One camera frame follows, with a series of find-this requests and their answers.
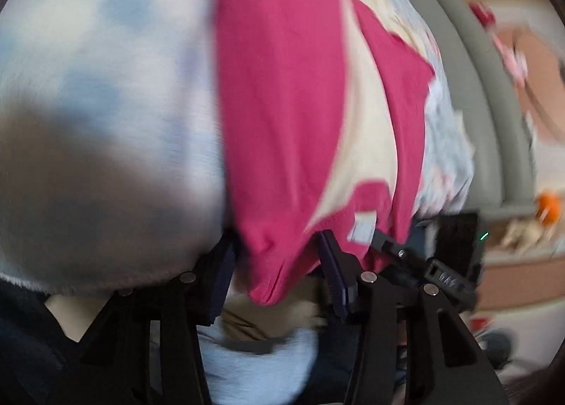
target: white garment tag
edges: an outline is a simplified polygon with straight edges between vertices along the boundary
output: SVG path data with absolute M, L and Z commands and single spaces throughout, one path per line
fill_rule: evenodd
M 377 212 L 356 212 L 355 224 L 347 236 L 349 242 L 370 246 L 375 233 L 377 223 Z
M 45 302 L 45 306 L 57 319 L 64 334 L 78 343 L 108 300 L 109 297 L 81 298 L 53 295 Z

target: pink fabric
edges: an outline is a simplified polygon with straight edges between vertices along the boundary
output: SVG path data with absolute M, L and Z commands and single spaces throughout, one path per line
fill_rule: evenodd
M 391 233 L 408 238 L 424 157 L 424 105 L 435 73 L 416 51 L 388 33 L 364 3 L 353 0 L 359 26 L 379 69 L 394 128 L 398 158 Z
M 381 270 L 385 260 L 347 241 L 355 212 L 376 210 L 378 228 L 406 238 L 422 167 L 423 102 L 433 73 L 374 16 L 356 9 L 372 51 L 378 47 L 373 54 L 379 70 L 379 61 L 387 61 L 381 75 L 391 94 L 399 146 L 395 196 L 391 201 L 384 183 L 364 183 L 345 208 L 305 231 L 323 194 L 344 121 L 339 0 L 218 1 L 228 188 L 236 227 L 249 250 L 248 293 L 256 303 L 278 302 L 318 266 L 317 251 L 306 247 L 315 231 L 333 230 L 342 249 L 355 253 L 365 269 Z

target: silver screw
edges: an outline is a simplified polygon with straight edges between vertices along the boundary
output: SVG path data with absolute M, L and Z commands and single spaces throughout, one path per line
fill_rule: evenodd
M 361 280 L 370 284 L 377 280 L 377 275 L 373 271 L 363 271 L 361 273 Z
M 182 282 L 183 284 L 192 284 L 194 281 L 196 281 L 196 274 L 194 274 L 193 272 L 183 272 L 183 274 L 181 274 L 179 276 L 179 280 L 180 282 Z
M 438 293 L 440 293 L 440 289 L 437 288 L 435 284 L 426 284 L 424 285 L 424 292 L 431 297 L 435 297 Z

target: gray sofa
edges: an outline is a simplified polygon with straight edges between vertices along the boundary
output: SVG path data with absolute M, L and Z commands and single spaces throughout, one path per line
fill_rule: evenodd
M 530 138 L 518 98 L 490 37 L 462 0 L 410 0 L 441 51 L 453 108 L 476 148 L 467 208 L 485 219 L 535 211 Z

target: orange ball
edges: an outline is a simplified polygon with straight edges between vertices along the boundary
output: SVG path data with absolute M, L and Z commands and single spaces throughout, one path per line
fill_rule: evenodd
M 537 217 L 545 226 L 551 226 L 561 218 L 561 199 L 552 192 L 543 192 L 537 198 Z

